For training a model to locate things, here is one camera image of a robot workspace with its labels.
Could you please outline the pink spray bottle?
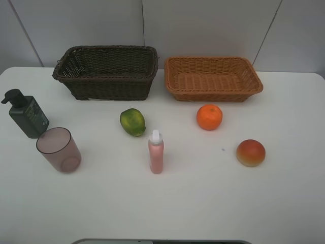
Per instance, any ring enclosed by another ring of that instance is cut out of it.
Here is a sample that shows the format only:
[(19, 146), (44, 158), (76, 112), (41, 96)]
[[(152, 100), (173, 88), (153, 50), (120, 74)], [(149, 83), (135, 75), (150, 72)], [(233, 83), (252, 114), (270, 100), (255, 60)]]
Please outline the pink spray bottle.
[(160, 174), (164, 165), (164, 141), (159, 130), (153, 130), (149, 140), (150, 169), (154, 174)]

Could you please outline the green mango fruit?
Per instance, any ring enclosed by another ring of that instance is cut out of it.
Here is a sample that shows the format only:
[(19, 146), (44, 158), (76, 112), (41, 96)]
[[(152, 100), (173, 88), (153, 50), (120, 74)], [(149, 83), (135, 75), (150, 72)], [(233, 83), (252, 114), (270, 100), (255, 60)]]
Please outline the green mango fruit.
[(146, 130), (143, 114), (135, 108), (127, 109), (120, 114), (122, 128), (131, 136), (142, 136)]

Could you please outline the orange tangerine fruit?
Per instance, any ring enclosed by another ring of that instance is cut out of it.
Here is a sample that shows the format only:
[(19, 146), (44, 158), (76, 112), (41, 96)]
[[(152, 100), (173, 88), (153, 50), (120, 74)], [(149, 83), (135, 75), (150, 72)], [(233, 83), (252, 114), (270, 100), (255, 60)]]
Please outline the orange tangerine fruit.
[(196, 119), (200, 128), (212, 131), (221, 125), (223, 113), (218, 106), (206, 104), (197, 111)]

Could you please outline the red yellow peach fruit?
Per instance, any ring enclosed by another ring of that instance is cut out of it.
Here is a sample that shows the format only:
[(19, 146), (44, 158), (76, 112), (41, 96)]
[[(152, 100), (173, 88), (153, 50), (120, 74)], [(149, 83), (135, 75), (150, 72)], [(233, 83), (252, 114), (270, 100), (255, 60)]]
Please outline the red yellow peach fruit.
[(264, 146), (253, 139), (242, 141), (236, 149), (237, 160), (246, 167), (256, 167), (260, 165), (265, 157)]

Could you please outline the translucent pink plastic cup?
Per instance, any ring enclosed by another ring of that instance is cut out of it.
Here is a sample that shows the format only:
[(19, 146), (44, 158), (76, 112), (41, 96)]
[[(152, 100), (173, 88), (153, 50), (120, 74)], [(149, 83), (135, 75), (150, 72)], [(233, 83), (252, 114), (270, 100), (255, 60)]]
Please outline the translucent pink plastic cup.
[(37, 139), (36, 148), (58, 172), (74, 172), (81, 164), (80, 151), (66, 128), (47, 130)]

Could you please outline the dark green pump bottle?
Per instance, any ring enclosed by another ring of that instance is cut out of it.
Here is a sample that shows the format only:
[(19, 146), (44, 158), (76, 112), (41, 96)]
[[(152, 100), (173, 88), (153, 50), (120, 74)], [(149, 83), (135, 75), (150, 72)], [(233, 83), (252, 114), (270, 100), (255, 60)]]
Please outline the dark green pump bottle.
[(49, 120), (33, 96), (25, 96), (19, 89), (5, 93), (2, 104), (10, 102), (9, 116), (28, 138), (37, 139), (49, 126)]

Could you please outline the light brown wicker basket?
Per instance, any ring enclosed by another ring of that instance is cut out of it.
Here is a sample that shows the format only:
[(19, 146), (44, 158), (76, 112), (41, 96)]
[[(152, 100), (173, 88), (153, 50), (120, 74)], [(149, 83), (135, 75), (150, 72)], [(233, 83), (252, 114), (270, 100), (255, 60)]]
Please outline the light brown wicker basket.
[(244, 102), (264, 88), (242, 57), (174, 56), (165, 60), (164, 72), (177, 101)]

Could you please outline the dark brown wicker basket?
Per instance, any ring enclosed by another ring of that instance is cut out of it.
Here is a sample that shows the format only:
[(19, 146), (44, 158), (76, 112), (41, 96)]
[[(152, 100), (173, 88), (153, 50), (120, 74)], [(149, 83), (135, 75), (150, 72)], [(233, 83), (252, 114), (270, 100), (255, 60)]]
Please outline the dark brown wicker basket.
[(150, 46), (75, 46), (57, 62), (52, 77), (77, 100), (146, 100), (158, 70)]

